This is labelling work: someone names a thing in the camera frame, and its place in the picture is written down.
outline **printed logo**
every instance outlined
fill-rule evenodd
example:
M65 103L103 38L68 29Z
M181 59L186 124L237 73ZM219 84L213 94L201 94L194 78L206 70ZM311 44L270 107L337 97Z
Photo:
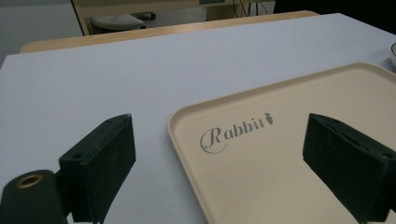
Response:
M207 130L201 137L201 149L210 154L217 154L223 151L228 145L227 141L242 134L251 133L263 129L268 125L273 125L274 120L269 113L265 113L264 119L251 119L240 124L234 124L229 129L219 127Z

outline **white tabletop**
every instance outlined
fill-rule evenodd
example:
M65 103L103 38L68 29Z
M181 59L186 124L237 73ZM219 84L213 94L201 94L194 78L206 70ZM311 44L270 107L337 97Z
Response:
M341 14L7 56L0 186L131 113L137 161L106 223L205 223L166 130L179 108L347 63L392 72L396 35Z

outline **beige tray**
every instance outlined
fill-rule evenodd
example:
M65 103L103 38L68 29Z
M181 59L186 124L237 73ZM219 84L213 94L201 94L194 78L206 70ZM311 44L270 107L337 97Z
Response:
M303 161L309 113L396 148L396 76L354 63L178 110L168 123L209 223L357 223ZM395 223L394 213L387 222Z

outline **white bowl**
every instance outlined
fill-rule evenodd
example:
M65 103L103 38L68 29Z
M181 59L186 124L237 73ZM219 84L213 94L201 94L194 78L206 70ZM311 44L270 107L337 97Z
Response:
M394 43L390 48L390 59L392 60L393 65L396 67L396 43Z

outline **black object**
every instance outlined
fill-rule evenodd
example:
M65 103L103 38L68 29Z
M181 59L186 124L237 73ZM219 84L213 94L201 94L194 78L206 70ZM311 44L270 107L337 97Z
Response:
M345 123L310 114L304 160L359 223L395 211L396 152Z
M59 159L55 175L21 175L3 191L0 223L104 223L108 209L135 162L131 115L108 119Z
M394 0L276 0L274 13L311 10L318 14L342 13L396 35Z

